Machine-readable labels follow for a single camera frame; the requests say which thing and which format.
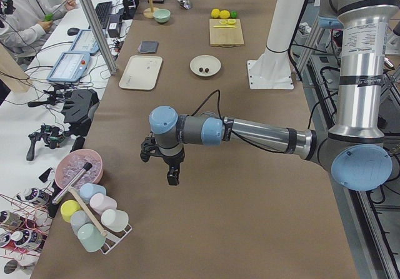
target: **lime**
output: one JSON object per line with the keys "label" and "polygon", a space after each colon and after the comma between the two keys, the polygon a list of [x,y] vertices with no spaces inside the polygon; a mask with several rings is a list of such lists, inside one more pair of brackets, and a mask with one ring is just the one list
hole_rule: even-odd
{"label": "lime", "polygon": [[212,18],[218,18],[218,16],[219,16],[219,9],[215,8],[215,9],[211,10]]}
{"label": "lime", "polygon": [[230,17],[230,15],[231,15],[231,13],[230,13],[228,10],[222,10],[222,11],[219,13],[219,18],[227,19],[227,18]]}
{"label": "lime", "polygon": [[238,17],[238,13],[235,10],[231,11],[231,18],[237,18]]}

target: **small bowl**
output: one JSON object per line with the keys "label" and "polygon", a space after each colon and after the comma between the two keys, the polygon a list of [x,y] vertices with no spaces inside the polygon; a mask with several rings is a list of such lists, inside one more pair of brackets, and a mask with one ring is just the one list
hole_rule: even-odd
{"label": "small bowl", "polygon": [[152,16],[157,21],[157,23],[163,24],[169,21],[169,19],[171,18],[171,12],[167,9],[158,9],[152,14]]}
{"label": "small bowl", "polygon": [[55,181],[63,189],[70,180],[79,172],[85,162],[90,162],[93,167],[77,182],[74,187],[79,190],[85,183],[99,183],[103,173],[103,161],[98,152],[90,149],[80,149],[65,156],[56,168]]}

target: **person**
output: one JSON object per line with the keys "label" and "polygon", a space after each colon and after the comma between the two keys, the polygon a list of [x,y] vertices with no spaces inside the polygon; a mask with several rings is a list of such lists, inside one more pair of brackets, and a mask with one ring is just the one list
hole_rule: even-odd
{"label": "person", "polygon": [[50,8],[40,0],[13,0],[15,11],[10,15],[0,15],[4,28],[0,28],[0,42],[14,54],[34,56],[55,28],[53,21],[61,19],[68,10],[76,7],[75,0],[67,0],[53,16],[44,21],[46,14],[59,5]]}

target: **computer mouse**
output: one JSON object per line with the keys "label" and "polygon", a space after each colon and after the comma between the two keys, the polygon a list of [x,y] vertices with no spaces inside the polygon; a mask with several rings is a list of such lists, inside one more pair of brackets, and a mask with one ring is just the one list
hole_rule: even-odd
{"label": "computer mouse", "polygon": [[77,33],[79,32],[79,28],[69,28],[67,31],[67,35],[68,36],[74,36],[77,35]]}

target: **green bowl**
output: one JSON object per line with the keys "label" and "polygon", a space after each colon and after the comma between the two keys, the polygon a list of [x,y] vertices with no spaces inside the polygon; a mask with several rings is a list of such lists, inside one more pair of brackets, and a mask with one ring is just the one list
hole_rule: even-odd
{"label": "green bowl", "polygon": [[158,9],[156,10],[152,16],[157,21],[157,23],[166,23],[171,18],[171,12],[167,9]]}

